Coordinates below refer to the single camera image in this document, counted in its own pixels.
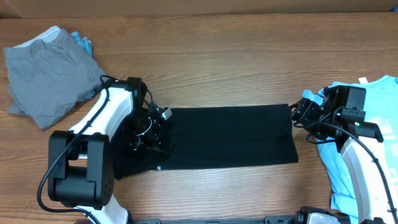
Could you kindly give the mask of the black t-shirt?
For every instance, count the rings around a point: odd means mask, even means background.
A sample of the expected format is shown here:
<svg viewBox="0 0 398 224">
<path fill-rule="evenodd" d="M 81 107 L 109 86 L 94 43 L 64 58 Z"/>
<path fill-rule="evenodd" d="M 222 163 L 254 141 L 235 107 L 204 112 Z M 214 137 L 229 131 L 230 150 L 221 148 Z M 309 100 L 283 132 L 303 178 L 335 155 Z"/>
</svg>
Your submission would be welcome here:
<svg viewBox="0 0 398 224">
<path fill-rule="evenodd" d="M 289 107 L 174 108 L 158 130 L 133 140 L 126 123 L 113 139 L 116 179 L 147 170 L 218 169 L 296 163 Z"/>
</svg>

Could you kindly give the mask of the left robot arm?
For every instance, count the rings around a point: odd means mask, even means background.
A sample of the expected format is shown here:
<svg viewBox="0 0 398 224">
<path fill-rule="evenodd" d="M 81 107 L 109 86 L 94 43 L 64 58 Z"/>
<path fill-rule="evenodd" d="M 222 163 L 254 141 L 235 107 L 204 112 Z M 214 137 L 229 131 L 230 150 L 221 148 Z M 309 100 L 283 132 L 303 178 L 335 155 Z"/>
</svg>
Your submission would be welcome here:
<svg viewBox="0 0 398 224">
<path fill-rule="evenodd" d="M 37 202 L 51 213 L 82 213 L 90 223 L 132 223 L 130 211 L 113 195 L 116 143 L 131 152 L 165 153 L 160 132 L 172 112 L 146 101 L 150 91 L 141 78 L 101 75 L 99 80 L 94 107 L 68 131 L 50 136 Z"/>
</svg>

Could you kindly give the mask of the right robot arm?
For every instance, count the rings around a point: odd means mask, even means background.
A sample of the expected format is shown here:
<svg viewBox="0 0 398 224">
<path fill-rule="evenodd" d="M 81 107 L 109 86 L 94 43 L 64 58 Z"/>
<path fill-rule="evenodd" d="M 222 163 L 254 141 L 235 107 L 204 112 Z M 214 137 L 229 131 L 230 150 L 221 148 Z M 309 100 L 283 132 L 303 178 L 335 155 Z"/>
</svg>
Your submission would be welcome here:
<svg viewBox="0 0 398 224">
<path fill-rule="evenodd" d="M 302 98 L 290 105 L 294 126 L 336 144 L 351 177 L 360 223 L 397 223 L 380 127 L 365 120 L 366 89 L 338 85 L 323 89 L 323 102 Z"/>
</svg>

